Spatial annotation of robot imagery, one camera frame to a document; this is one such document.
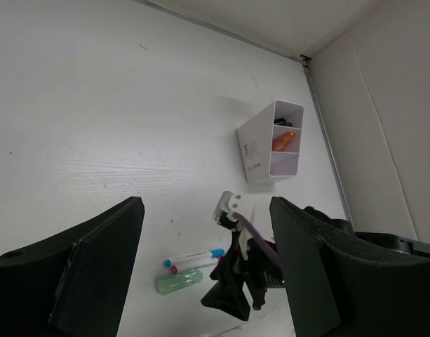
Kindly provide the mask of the orange pastel highlighter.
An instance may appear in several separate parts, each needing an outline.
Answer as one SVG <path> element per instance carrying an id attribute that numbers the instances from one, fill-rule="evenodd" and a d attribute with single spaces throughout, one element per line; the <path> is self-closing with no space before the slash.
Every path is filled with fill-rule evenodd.
<path id="1" fill-rule="evenodd" d="M 284 149 L 287 148 L 289 144 L 291 144 L 294 138 L 295 134 L 293 132 L 286 132 L 281 134 L 280 136 L 273 139 L 271 144 L 271 150 L 273 152 L 284 151 Z"/>

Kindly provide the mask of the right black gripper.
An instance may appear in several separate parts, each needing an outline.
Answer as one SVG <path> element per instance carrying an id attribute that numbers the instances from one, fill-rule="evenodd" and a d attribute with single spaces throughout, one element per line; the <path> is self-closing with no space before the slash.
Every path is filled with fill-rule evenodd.
<path id="1" fill-rule="evenodd" d="M 226 255 L 210 274 L 215 284 L 201 299 L 201 304 L 246 322 L 250 310 L 262 309 L 267 290 L 282 289 L 285 282 L 281 269 L 254 239 L 248 241 L 248 259 L 244 260 L 238 237 L 239 234 L 231 234 Z"/>

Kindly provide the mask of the green pastel highlighter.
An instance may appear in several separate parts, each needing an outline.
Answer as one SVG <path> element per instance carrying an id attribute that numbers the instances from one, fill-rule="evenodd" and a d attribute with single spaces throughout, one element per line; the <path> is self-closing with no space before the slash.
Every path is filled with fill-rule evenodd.
<path id="1" fill-rule="evenodd" d="M 202 280 L 203 273 L 200 270 L 187 270 L 174 275 L 159 275 L 154 280 L 154 286 L 158 294 L 166 295 L 198 284 Z"/>

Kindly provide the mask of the white marker pink caps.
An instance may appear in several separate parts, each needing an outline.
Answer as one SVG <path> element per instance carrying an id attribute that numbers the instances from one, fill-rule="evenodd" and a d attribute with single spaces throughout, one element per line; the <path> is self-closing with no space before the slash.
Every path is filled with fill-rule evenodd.
<path id="1" fill-rule="evenodd" d="M 176 263 L 169 267 L 169 271 L 172 275 L 176 275 L 177 273 L 181 273 L 188 270 L 197 270 L 204 267 L 210 267 L 213 265 L 217 265 L 222 257 L 213 257 L 213 258 L 199 258 L 193 260 L 186 260 L 180 263 Z"/>

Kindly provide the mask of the white marker blue caps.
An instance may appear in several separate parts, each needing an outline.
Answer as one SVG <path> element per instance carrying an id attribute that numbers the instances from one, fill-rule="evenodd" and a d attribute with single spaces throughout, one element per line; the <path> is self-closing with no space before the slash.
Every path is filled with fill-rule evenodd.
<path id="1" fill-rule="evenodd" d="M 181 263 L 181 262 L 186 262 L 188 260 L 195 260 L 195 259 L 201 259 L 201 258 L 218 258 L 220 256 L 223 256 L 224 254 L 225 254 L 224 249 L 212 249 L 212 250 L 205 250 L 205 251 L 197 251 L 193 253 L 186 253 L 180 256 L 174 256 L 174 257 L 165 259 L 163 261 L 163 266 L 171 267 L 176 263 Z"/>

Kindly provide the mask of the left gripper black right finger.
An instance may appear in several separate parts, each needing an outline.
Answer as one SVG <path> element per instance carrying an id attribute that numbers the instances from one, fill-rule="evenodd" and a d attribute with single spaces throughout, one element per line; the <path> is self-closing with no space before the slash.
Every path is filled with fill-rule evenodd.
<path id="1" fill-rule="evenodd" d="M 282 197 L 269 211 L 298 336 L 430 336 L 430 258 L 362 240 Z"/>

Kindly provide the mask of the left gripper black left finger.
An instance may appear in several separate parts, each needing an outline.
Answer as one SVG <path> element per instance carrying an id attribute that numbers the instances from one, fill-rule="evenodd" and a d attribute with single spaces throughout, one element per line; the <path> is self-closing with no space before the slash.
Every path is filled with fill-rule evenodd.
<path id="1" fill-rule="evenodd" d="M 0 256 L 0 336 L 116 336 L 144 216 L 129 197 Z"/>

